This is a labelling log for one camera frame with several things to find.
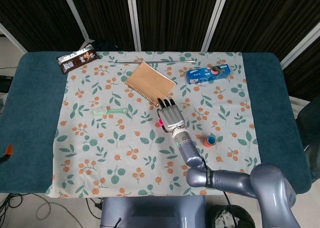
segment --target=robotic hand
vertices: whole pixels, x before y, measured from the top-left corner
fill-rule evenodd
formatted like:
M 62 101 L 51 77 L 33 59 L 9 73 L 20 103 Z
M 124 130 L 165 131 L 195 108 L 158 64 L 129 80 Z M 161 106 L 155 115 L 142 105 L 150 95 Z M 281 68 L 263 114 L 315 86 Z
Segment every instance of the robotic hand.
M 190 138 L 175 102 L 158 98 L 161 109 L 158 116 L 166 133 L 172 133 L 185 164 L 191 167 L 186 181 L 191 187 L 207 187 L 224 192 L 255 198 L 259 202 L 264 228 L 299 228 L 291 207 L 296 202 L 296 193 L 281 170 L 273 164 L 263 163 L 252 169 L 251 174 L 211 170 L 197 151 Z

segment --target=spiral notebook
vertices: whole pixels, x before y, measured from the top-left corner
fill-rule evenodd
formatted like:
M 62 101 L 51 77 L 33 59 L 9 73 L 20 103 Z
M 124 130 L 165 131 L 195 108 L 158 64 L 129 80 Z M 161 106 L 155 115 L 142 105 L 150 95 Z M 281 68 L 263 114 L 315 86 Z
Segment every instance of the spiral notebook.
M 176 86 L 176 83 L 142 62 L 125 81 L 150 102 L 158 106 L 157 98 L 164 99 Z

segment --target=table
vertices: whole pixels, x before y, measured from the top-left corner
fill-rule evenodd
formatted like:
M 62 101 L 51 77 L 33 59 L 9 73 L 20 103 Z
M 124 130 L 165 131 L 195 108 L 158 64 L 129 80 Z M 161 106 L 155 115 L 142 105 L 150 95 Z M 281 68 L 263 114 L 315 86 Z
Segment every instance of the table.
M 65 54 L 30 52 L 19 62 L 0 119 L 2 146 L 15 147 L 1 165 L 0 192 L 43 193 L 51 184 L 52 144 L 67 79 L 56 57 Z M 280 167 L 296 193 L 304 193 L 311 177 L 280 63 L 271 53 L 242 56 L 261 162 Z

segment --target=tablecloth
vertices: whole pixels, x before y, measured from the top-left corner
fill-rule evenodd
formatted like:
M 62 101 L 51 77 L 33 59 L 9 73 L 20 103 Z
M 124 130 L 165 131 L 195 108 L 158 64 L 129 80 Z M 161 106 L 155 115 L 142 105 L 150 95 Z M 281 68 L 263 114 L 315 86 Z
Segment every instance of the tablecloth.
M 101 59 L 68 74 L 53 143 L 51 197 L 220 195 L 191 188 L 188 167 L 158 123 L 154 105 L 125 80 L 138 64 L 165 61 L 154 69 L 177 83 L 169 94 L 178 104 L 198 151 L 214 170 L 250 173 L 260 163 L 258 142 L 240 52 L 102 52 Z M 194 64 L 173 61 L 193 60 Z M 228 64 L 221 80 L 188 85 L 190 69 Z M 127 108 L 128 114 L 92 116 L 96 107 Z M 203 139 L 217 137 L 205 148 Z

